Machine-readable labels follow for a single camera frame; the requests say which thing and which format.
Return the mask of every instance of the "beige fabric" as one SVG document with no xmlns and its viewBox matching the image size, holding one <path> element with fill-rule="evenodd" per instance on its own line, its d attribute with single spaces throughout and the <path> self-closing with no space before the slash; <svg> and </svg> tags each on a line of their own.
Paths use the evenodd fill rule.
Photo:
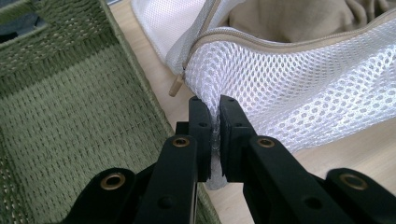
<svg viewBox="0 0 396 224">
<path fill-rule="evenodd" d="M 222 25 L 291 43 L 359 29 L 388 9 L 386 0 L 247 0 Z"/>
</svg>

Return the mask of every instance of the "table surface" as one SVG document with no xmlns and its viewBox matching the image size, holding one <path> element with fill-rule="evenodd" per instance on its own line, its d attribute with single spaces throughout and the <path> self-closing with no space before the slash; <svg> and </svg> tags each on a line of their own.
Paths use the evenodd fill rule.
<svg viewBox="0 0 396 224">
<path fill-rule="evenodd" d="M 188 120 L 188 101 L 193 93 L 183 86 L 176 97 L 168 95 L 175 76 L 161 63 L 144 35 L 131 10 L 130 0 L 122 0 L 110 8 L 175 129 L 177 121 Z M 308 172 L 319 177 L 325 177 L 331 169 L 347 167 L 370 176 L 396 194 L 396 119 L 324 146 L 300 150 L 293 156 Z M 222 223 L 253 223 L 242 194 L 242 184 L 229 184 L 207 192 Z"/>
</svg>

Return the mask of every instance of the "woven basket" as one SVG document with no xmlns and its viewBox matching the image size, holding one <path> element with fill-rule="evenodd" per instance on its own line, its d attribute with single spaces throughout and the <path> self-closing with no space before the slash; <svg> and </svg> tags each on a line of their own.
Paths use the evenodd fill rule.
<svg viewBox="0 0 396 224">
<path fill-rule="evenodd" d="M 61 221 L 91 178 L 139 172 L 173 132 L 105 1 L 21 0 L 0 24 L 46 25 L 0 45 L 0 223 Z M 218 222 L 200 189 L 198 222 Z"/>
</svg>

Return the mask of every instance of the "zipper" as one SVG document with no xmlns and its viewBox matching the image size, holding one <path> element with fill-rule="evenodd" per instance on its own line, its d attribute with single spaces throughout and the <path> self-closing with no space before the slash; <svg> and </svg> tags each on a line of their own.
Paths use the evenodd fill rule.
<svg viewBox="0 0 396 224">
<path fill-rule="evenodd" d="M 252 49 L 258 49 L 261 51 L 267 51 L 267 52 L 273 52 L 273 53 L 298 52 L 298 51 L 302 51 L 302 50 L 318 49 L 318 48 L 329 46 L 331 44 L 338 43 L 343 40 L 347 40 L 353 36 L 366 33 L 369 30 L 375 28 L 376 26 L 382 25 L 382 24 L 384 24 L 388 21 L 391 21 L 393 19 L 396 19 L 396 8 L 393 8 L 393 9 L 381 14 L 380 16 L 378 16 L 373 21 L 371 21 L 370 23 L 368 23 L 367 25 L 365 25 L 364 27 L 362 27 L 360 29 L 353 30 L 353 31 L 347 31 L 347 32 L 343 32 L 343 33 L 338 33 L 338 34 L 334 34 L 334 35 L 327 35 L 322 38 L 308 40 L 308 41 L 302 41 L 302 42 L 297 42 L 297 43 L 278 43 L 278 42 L 263 40 L 263 39 L 259 39 L 259 38 L 255 37 L 253 35 L 248 35 L 241 31 L 235 30 L 234 28 L 231 28 L 231 27 L 218 27 L 218 28 L 214 28 L 211 30 L 207 30 L 207 31 L 205 31 L 205 29 L 203 29 L 202 32 L 200 32 L 200 35 L 197 38 L 195 38 L 195 40 L 193 41 L 192 47 L 189 52 L 189 56 L 187 57 L 186 61 L 183 64 L 187 65 L 192 57 L 192 54 L 196 50 L 198 50 L 198 48 L 200 48 L 202 45 L 211 43 L 211 42 L 215 42 L 215 41 L 234 42 L 236 44 L 247 46 Z M 175 83 L 177 81 L 181 81 L 181 83 L 183 83 L 184 80 L 185 80 L 185 72 L 183 72 L 183 74 L 181 74 L 181 75 L 177 75 L 177 78 L 175 79 Z"/>
</svg>

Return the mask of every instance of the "screw hole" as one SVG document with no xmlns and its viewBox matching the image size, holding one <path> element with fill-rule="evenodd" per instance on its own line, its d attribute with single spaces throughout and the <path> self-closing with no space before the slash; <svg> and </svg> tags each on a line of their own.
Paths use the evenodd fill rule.
<svg viewBox="0 0 396 224">
<path fill-rule="evenodd" d="M 273 147 L 275 142 L 268 138 L 260 138 L 257 142 L 261 147 Z"/>
<path fill-rule="evenodd" d="M 179 137 L 173 140 L 172 143 L 175 147 L 186 147 L 190 144 L 190 141 L 187 138 Z"/>
<path fill-rule="evenodd" d="M 317 199 L 317 198 L 314 198 L 314 197 L 306 198 L 304 200 L 304 203 L 309 208 L 316 209 L 316 210 L 322 208 L 322 206 L 323 206 L 321 201 L 319 199 Z"/>
<path fill-rule="evenodd" d="M 124 183 L 125 175 L 121 173 L 115 173 L 103 178 L 100 185 L 102 189 L 113 190 L 120 188 Z"/>
</svg>

